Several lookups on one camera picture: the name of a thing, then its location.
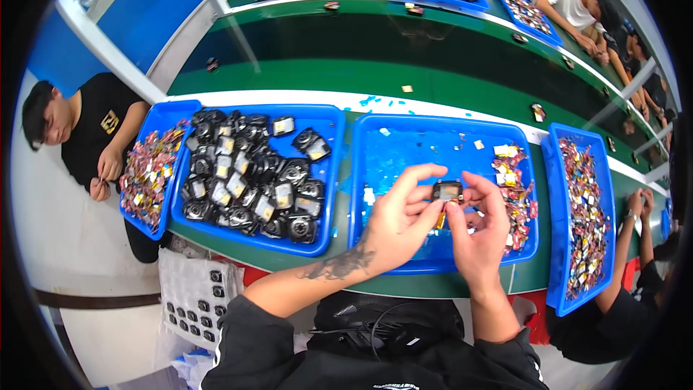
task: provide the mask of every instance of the white t-shirt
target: white t-shirt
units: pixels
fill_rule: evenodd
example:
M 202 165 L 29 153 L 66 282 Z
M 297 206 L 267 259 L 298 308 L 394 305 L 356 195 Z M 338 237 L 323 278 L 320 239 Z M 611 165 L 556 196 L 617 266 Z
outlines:
M 582 0 L 548 0 L 551 6 L 565 18 L 575 29 L 579 31 L 591 26 L 596 22 L 594 17 L 582 4 Z M 598 22 L 595 26 L 601 34 L 604 32 L 602 23 Z

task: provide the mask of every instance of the hand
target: hand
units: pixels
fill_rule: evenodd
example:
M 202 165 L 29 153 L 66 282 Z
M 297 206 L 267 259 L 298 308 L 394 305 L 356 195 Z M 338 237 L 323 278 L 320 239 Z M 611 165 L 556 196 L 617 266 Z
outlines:
M 91 198 L 97 202 L 102 202 L 111 196 L 111 187 L 107 181 L 101 181 L 99 178 L 92 178 L 89 194 Z
M 431 198 L 433 186 L 417 184 L 429 177 L 442 177 L 447 171 L 435 164 L 411 166 L 385 196 L 376 199 L 359 246 L 364 252 L 375 252 L 374 266 L 383 273 L 408 262 L 438 222 L 443 202 L 424 201 Z
M 590 57 L 594 57 L 599 51 L 597 49 L 597 44 L 595 44 L 594 41 L 588 36 L 579 34 L 575 40 L 580 45 L 580 47 L 582 47 L 587 52 L 587 54 L 590 55 Z
M 101 152 L 96 171 L 100 178 L 115 181 L 121 175 L 121 170 L 123 170 L 123 151 L 109 144 Z
M 498 267 L 505 251 L 510 221 L 500 189 L 488 179 L 469 172 L 462 173 L 467 185 L 463 205 L 448 202 L 448 225 L 453 234 L 453 255 L 457 269 L 467 281 L 469 290 L 482 294 L 500 283 Z M 464 206 L 479 206 L 478 213 L 464 213 Z M 474 224 L 476 232 L 469 235 L 467 223 Z
M 599 65 L 607 65 L 609 63 L 609 54 L 607 52 L 598 52 L 594 56 L 594 60 L 597 61 Z
M 643 223 L 645 223 L 646 221 L 649 221 L 649 216 L 654 209 L 654 195 L 652 194 L 652 190 L 646 188 L 642 191 L 642 196 L 645 197 L 645 204 L 642 206 L 640 219 L 643 221 Z
M 628 197 L 628 210 L 632 210 L 636 217 L 642 213 L 642 188 Z

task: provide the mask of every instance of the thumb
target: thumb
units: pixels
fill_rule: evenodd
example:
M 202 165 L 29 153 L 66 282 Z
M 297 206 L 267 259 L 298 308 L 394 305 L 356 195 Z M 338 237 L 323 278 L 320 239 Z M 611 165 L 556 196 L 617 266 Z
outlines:
M 466 243 L 469 240 L 469 232 L 467 232 L 467 220 L 462 208 L 455 202 L 448 202 L 446 211 L 450 232 L 453 234 L 453 245 Z
M 417 222 L 412 224 L 408 229 L 411 235 L 413 235 L 417 241 L 419 239 L 423 241 L 438 222 L 438 216 L 441 211 L 443 211 L 443 201 L 436 200 L 431 202 L 426 209 L 421 212 Z

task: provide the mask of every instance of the tattoo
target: tattoo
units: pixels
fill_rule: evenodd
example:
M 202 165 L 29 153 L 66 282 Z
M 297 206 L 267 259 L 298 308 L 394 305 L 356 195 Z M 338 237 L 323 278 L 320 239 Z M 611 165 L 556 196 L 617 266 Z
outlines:
M 309 266 L 303 274 L 297 277 L 309 279 L 324 277 L 328 281 L 344 280 L 352 272 L 368 268 L 376 254 L 375 251 L 364 251 L 368 234 L 369 230 L 366 227 L 356 247 Z

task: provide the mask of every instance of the fingers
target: fingers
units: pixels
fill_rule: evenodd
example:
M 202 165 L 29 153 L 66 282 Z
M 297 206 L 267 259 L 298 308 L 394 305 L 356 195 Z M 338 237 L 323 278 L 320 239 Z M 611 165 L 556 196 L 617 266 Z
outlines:
M 495 184 L 491 183 L 484 177 L 480 177 L 479 175 L 474 175 L 469 172 L 463 172 L 462 178 L 467 184 L 468 188 L 472 189 L 472 202 L 470 202 L 470 205 L 474 206 L 473 202 L 476 200 L 483 201 L 484 206 L 486 207 L 484 209 L 484 213 L 487 217 L 491 217 L 491 220 L 494 220 L 495 218 L 505 218 L 507 220 L 503 196 L 500 195 L 500 190 L 498 190 L 498 187 Z
M 416 204 L 424 199 L 430 200 L 432 194 L 433 186 L 418 186 L 414 188 L 414 191 L 412 191 L 407 197 L 407 204 Z
M 418 242 L 423 243 L 429 231 L 438 222 L 438 216 L 443 211 L 443 204 L 443 201 L 439 200 L 428 204 L 426 209 L 421 212 L 419 219 L 407 229 L 407 234 L 413 236 Z
M 467 220 L 462 212 L 462 209 L 455 202 L 448 202 L 445 206 L 445 211 L 448 216 L 448 226 L 453 234 L 454 244 L 465 244 L 469 240 L 469 232 L 467 232 Z
M 431 203 L 430 202 L 417 202 L 416 204 L 407 205 L 404 207 L 404 215 L 417 215 L 423 212 Z
M 421 164 L 406 168 L 397 178 L 392 189 L 386 194 L 389 202 L 406 202 L 409 195 L 417 188 L 419 181 L 430 177 L 442 177 L 448 173 L 445 166 L 436 164 Z

